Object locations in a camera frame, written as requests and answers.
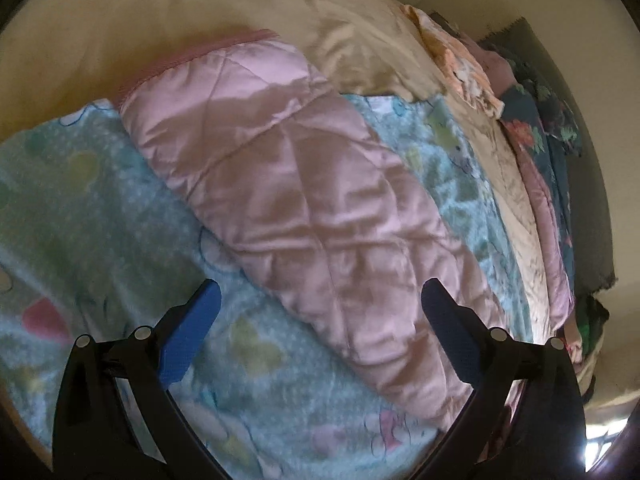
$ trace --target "pink trim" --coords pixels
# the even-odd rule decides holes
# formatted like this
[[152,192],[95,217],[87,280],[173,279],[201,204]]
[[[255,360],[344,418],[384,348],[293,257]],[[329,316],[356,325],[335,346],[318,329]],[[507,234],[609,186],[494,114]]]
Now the pink trim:
[[150,79],[161,75],[162,72],[165,72],[170,68],[182,65],[198,57],[205,56],[213,50],[220,50],[222,48],[228,48],[230,46],[235,46],[241,43],[252,43],[254,41],[261,40],[273,40],[277,37],[278,35],[272,30],[263,28],[261,30],[241,32],[240,34],[236,34],[223,40],[208,41],[204,44],[191,46],[187,48],[186,51],[183,51],[180,54],[172,54],[171,56],[156,60],[150,66],[146,67],[144,70],[141,70],[134,79],[122,85],[117,94],[113,98],[111,98],[110,101],[114,104],[116,110],[121,111],[120,109],[122,108],[122,105],[127,99],[129,99],[134,90],[142,85],[142,83],[145,83],[146,81],[149,81]]

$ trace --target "light blue fleece blanket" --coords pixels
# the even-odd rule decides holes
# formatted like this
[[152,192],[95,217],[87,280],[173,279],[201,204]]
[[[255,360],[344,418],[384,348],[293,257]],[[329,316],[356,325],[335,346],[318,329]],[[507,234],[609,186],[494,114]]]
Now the light blue fleece blanket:
[[[348,98],[415,171],[478,257],[514,334],[530,340],[491,188],[444,102]],[[205,278],[220,284],[222,311],[172,394],[234,478],[384,480],[411,470],[436,429],[370,391],[255,288],[153,175],[108,102],[0,145],[0,379],[45,446],[73,339],[153,325]]]

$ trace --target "screw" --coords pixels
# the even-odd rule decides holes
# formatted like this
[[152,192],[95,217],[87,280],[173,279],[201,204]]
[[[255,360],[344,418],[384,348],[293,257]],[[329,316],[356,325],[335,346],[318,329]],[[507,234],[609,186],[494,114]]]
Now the screw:
[[81,335],[78,339],[76,339],[76,346],[78,348],[84,348],[91,342],[91,336],[87,334]]
[[509,337],[509,334],[507,334],[503,329],[498,327],[492,328],[490,334],[491,334],[491,338],[494,341],[498,341],[498,342],[507,341],[507,338]]
[[151,329],[148,326],[140,326],[133,333],[133,336],[139,341],[144,341],[151,335]]
[[551,346],[556,350],[564,350],[564,343],[562,342],[562,339],[557,337],[551,338]]

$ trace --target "pink fabric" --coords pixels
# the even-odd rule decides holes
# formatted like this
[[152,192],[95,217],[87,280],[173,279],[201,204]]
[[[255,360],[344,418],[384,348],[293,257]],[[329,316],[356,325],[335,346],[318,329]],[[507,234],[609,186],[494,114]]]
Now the pink fabric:
[[536,217],[538,237],[545,265],[546,288],[549,294],[549,320],[551,329],[558,330],[574,309],[574,294],[569,277],[564,270],[559,244],[559,229],[556,221],[551,192],[540,175],[529,153],[520,145],[513,133],[505,128],[516,153],[516,160],[527,188],[533,215]]
[[263,36],[209,49],[166,61],[123,93],[132,139],[254,283],[380,394],[447,429],[470,387],[431,331],[420,291],[438,277],[487,326],[505,327],[473,254],[293,46]]
[[578,323],[575,320],[575,309],[572,310],[569,317],[562,326],[564,330],[564,346],[569,352],[569,357],[574,365],[583,361],[582,356],[582,335],[578,329]]

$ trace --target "blue gripper pad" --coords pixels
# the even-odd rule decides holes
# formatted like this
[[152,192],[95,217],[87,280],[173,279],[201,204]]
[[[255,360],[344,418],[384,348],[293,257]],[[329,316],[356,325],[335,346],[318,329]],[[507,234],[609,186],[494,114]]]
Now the blue gripper pad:
[[422,288],[422,310],[438,337],[458,378],[477,389],[484,374],[478,344],[458,319],[458,304],[440,283],[432,278]]
[[160,351],[158,378],[165,389],[182,380],[220,312],[222,292],[216,282],[211,280],[199,292],[190,300],[189,312]]

